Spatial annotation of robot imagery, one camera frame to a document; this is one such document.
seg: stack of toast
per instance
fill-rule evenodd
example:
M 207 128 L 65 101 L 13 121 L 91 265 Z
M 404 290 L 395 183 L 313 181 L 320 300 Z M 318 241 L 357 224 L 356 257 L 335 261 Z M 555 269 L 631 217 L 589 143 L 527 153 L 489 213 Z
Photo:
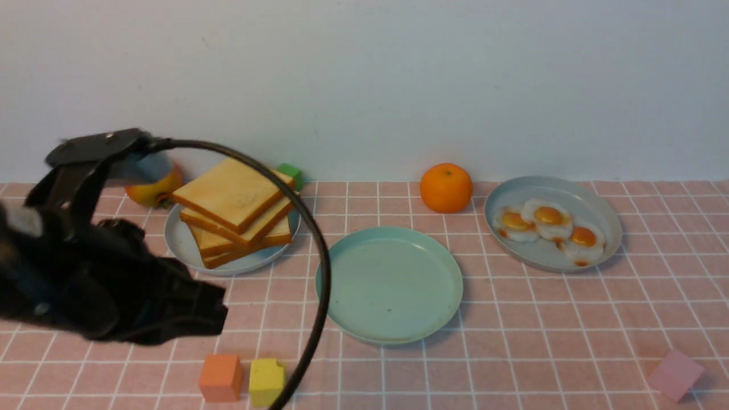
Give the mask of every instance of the stack of toast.
M 273 171 L 288 186 L 294 179 Z M 290 244 L 291 200 L 271 181 L 232 158 L 173 193 L 184 208 L 203 265 L 214 269 L 267 248 Z

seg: orange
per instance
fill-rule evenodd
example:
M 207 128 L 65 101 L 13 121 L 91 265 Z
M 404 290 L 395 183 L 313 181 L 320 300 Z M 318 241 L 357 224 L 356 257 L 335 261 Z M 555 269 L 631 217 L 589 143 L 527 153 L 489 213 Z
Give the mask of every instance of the orange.
M 452 163 L 430 168 L 420 180 L 420 197 L 436 212 L 449 214 L 463 210 L 471 202 L 471 194 L 471 176 Z
M 172 171 L 162 180 L 149 185 L 134 185 L 125 187 L 129 198 L 142 206 L 150 208 L 165 208 L 172 205 L 172 192 L 183 185 L 182 172 L 175 165 Z

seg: black cable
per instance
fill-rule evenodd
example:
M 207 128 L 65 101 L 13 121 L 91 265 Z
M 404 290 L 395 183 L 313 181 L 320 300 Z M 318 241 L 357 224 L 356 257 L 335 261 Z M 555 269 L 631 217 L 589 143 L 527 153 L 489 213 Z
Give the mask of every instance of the black cable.
M 316 311 L 316 318 L 314 319 L 314 324 L 311 328 L 311 335 L 309 336 L 309 340 L 306 342 L 304 352 L 301 354 L 299 364 L 296 365 L 291 378 L 289 378 L 289 381 L 284 386 L 281 394 L 269 408 L 270 410 L 282 410 L 299 387 L 299 383 L 301 383 L 301 380 L 311 363 L 311 359 L 316 352 L 316 347 L 319 345 L 321 332 L 324 330 L 324 321 L 327 319 L 329 299 L 332 292 L 332 272 L 329 250 L 327 249 L 327 244 L 324 241 L 324 236 L 322 236 L 318 225 L 314 221 L 313 216 L 311 216 L 311 212 L 309 212 L 306 208 L 306 205 L 304 205 L 303 201 L 301 201 L 301 198 L 296 195 L 296 192 L 286 185 L 284 181 L 281 181 L 281 179 L 271 172 L 267 166 L 257 160 L 224 145 L 216 144 L 214 142 L 197 141 L 194 139 L 157 139 L 157 141 L 152 145 L 153 152 L 172 150 L 173 148 L 196 148 L 199 150 L 218 152 L 219 154 L 239 160 L 261 173 L 261 175 L 273 182 L 273 184 L 276 185 L 279 190 L 283 191 L 284 195 L 291 200 L 296 210 L 304 219 L 304 223 L 311 231 L 313 240 L 316 242 L 316 247 L 319 248 L 319 256 L 321 258 L 321 296 L 319 299 L 319 309 Z

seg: plate rim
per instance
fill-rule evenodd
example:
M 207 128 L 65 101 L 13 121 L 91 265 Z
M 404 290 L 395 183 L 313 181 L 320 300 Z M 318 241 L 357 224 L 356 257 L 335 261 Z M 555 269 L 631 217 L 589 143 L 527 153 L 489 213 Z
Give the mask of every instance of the plate rim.
M 361 335 L 353 332 L 352 330 L 346 328 L 345 326 L 342 326 L 339 322 L 337 322 L 330 315 L 330 312 L 331 312 L 331 304 L 330 304 L 330 309 L 327 312 L 327 316 L 329 317 L 330 320 L 332 320 L 332 322 L 334 322 L 337 326 L 339 326 L 339 328 L 344 333 L 347 333 L 348 335 L 350 335 L 350 336 L 352 336 L 352 337 L 354 337 L 356 339 L 359 339 L 360 341 L 364 341 L 364 342 L 367 342 L 367 343 L 370 343 L 370 344 L 379 344 L 381 346 L 399 346 L 399 345 L 402 345 L 402 344 L 409 344 L 409 343 L 413 343 L 413 342 L 416 342 L 416 341 L 420 341 L 422 339 L 425 339 L 425 338 L 427 338 L 427 337 L 435 334 L 436 332 L 438 332 L 440 329 L 443 328 L 443 326 L 447 325 L 448 322 L 450 322 L 453 319 L 453 317 L 458 313 L 458 311 L 460 309 L 460 306 L 461 306 L 461 303 L 463 302 L 463 292 L 464 292 L 464 283 L 463 283 L 463 281 L 464 281 L 464 278 L 463 278 L 463 272 L 461 271 L 461 266 L 458 264 L 458 261 L 453 256 L 453 254 L 451 253 L 451 251 L 448 250 L 448 248 L 444 247 L 443 244 L 441 244 L 437 240 L 433 239 L 432 237 L 426 235 L 425 233 L 422 233 L 420 231 L 416 231 L 415 229 L 403 228 L 401 226 L 387 226 L 387 225 L 385 225 L 385 226 L 375 226 L 375 227 L 365 228 L 365 229 L 362 229 L 362 230 L 359 230 L 359 231 L 350 233 L 348 235 L 345 235 L 339 241 L 337 241 L 337 243 L 333 244 L 330 247 L 330 253 L 331 253 L 331 250 L 333 250 L 339 243 L 341 243 L 343 240 L 345 240 L 346 238 L 348 238 L 350 236 L 358 236 L 358 235 L 360 235 L 361 232 L 382 231 L 383 229 L 387 229 L 387 230 L 394 231 L 394 232 L 400 231 L 400 232 L 416 233 L 417 236 L 420 237 L 420 238 L 422 238 L 424 241 L 430 241 L 431 243 L 437 245 L 438 247 L 440 247 L 440 249 L 442 249 L 445 252 L 444 255 L 448 255 L 448 257 L 449 257 L 448 262 L 449 263 L 452 263 L 453 267 L 455 268 L 455 272 L 458 274 L 458 278 L 460 278 L 460 280 L 454 281 L 456 283 L 457 288 L 458 288 L 457 289 L 457 292 L 456 292 L 457 293 L 457 296 L 454 298 L 454 301 L 453 301 L 453 303 L 451 305 L 452 308 L 449 311 L 449 315 L 447 316 L 447 319 L 444 320 L 443 323 L 440 324 L 440 325 L 438 325 L 437 327 L 434 326 L 433 329 L 430 329 L 429 328 L 425 333 L 423 333 L 422 335 L 420 335 L 418 337 L 415 337 L 415 338 L 399 339 L 399 340 L 393 341 L 391 339 L 388 339 L 388 340 L 380 340 L 380 339 L 370 339 L 368 337 L 361 336 Z M 314 275 L 314 290 L 316 291 L 316 298 L 321 301 L 321 295 L 319 294 L 320 291 L 319 291 L 319 286 L 318 286 L 320 275 L 321 275 L 321 262 L 316 266 L 316 273 Z
M 532 178 L 551 179 L 552 181 L 557 181 L 560 183 L 567 183 L 575 188 L 575 190 L 577 191 L 577 196 L 579 198 L 582 198 L 583 196 L 593 196 L 594 200 L 601 202 L 608 209 L 610 209 L 612 212 L 609 215 L 603 214 L 603 216 L 606 217 L 607 219 L 613 219 L 615 222 L 617 222 L 617 227 L 618 227 L 617 234 L 620 237 L 620 240 L 617 242 L 617 246 L 610 252 L 604 253 L 603 257 L 600 258 L 600 260 L 598 262 L 592 263 L 587 266 L 575 266 L 574 268 L 559 268 L 559 267 L 555 267 L 552 265 L 540 263 L 538 261 L 530 259 L 530 258 L 520 254 L 519 252 L 516 252 L 515 250 L 513 250 L 506 243 L 506 241 L 494 230 L 494 227 L 491 226 L 491 221 L 489 221 L 487 218 L 487 209 L 488 209 L 489 201 L 491 200 L 492 196 L 495 193 L 497 193 L 497 190 L 499 190 L 501 188 L 501 186 L 506 185 L 506 184 L 513 184 L 515 182 L 518 182 L 521 179 L 532 179 Z M 595 266 L 600 265 L 601 263 L 606 262 L 610 258 L 612 258 L 615 255 L 615 253 L 617 252 L 617 250 L 620 248 L 620 245 L 623 242 L 623 234 L 624 234 L 623 233 L 623 224 L 620 222 L 620 217 L 618 216 L 617 212 L 612 208 L 612 206 L 610 206 L 610 204 L 607 201 L 605 201 L 605 198 L 602 198 L 597 193 L 583 187 L 582 185 L 577 184 L 576 182 L 569 181 L 567 179 L 557 178 L 557 177 L 544 177 L 542 175 L 526 175 L 523 177 L 511 178 L 511 179 L 507 179 L 506 181 L 500 182 L 493 190 L 491 190 L 491 192 L 488 194 L 488 196 L 486 196 L 486 200 L 483 202 L 483 210 L 482 210 L 481 214 L 483 216 L 483 219 L 486 221 L 486 226 L 488 226 L 488 230 L 491 232 L 491 235 L 496 239 L 496 241 L 499 243 L 499 246 L 504 251 L 506 251 L 507 254 L 511 255 L 516 260 L 519 260 L 520 262 L 524 263 L 527 266 L 531 266 L 532 268 L 537 268 L 542 271 L 547 271 L 547 272 L 552 272 L 552 273 L 557 273 L 557 274 L 578 274 L 580 272 L 587 271 L 590 268 L 594 268 Z
M 181 210 L 182 210 L 182 206 L 180 204 L 175 204 L 172 207 L 172 209 L 170 209 L 170 212 L 167 214 L 167 218 L 165 220 L 165 227 L 164 227 L 165 245 L 167 246 L 167 249 L 170 250 L 170 253 L 175 257 L 175 259 L 179 260 L 180 262 L 183 262 L 187 267 L 189 267 L 191 269 L 195 269 L 196 271 L 198 271 L 202 274 L 208 274 L 208 275 L 212 275 L 212 276 L 221 276 L 221 277 L 230 277 L 230 276 L 245 274 L 250 271 L 255 271 L 256 269 L 266 266 L 269 263 L 272 263 L 273 261 L 275 261 L 276 259 L 281 257 L 284 254 L 284 252 L 286 252 L 286 249 L 288 249 L 288 247 L 291 245 L 291 244 L 280 245 L 280 249 L 278 251 L 276 251 L 275 253 L 273 253 L 270 257 L 262 260 L 259 263 L 246 267 L 246 268 L 221 269 L 220 267 L 218 267 L 218 268 L 208 269 L 205 266 L 196 266 L 196 265 L 186 262 L 185 260 L 180 259 L 180 257 L 174 252 L 173 247 L 170 246 L 171 239 L 169 238 L 168 232 L 171 228 L 169 228 L 168 226 L 171 227 L 172 224 L 176 223 L 175 221 L 172 220 L 172 216 L 173 216 L 173 214 L 176 214 L 176 213 L 179 214 Z M 292 212 L 295 212 L 298 216 L 298 222 L 296 223 L 296 229 L 295 229 L 294 233 L 291 235 L 291 237 L 293 239 L 299 233 L 299 229 L 301 228 L 301 215 L 299 215 L 295 209 L 292 210 L 289 214 L 291 214 Z M 251 255 L 254 255 L 257 252 L 261 252 L 261 250 L 253 252 Z

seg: orange block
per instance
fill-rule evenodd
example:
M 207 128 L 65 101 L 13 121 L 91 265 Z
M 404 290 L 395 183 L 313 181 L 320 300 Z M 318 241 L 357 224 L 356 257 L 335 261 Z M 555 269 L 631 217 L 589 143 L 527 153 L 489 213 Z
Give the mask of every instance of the orange block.
M 243 385 L 243 366 L 235 355 L 208 355 L 200 373 L 200 391 L 208 403 L 238 401 Z

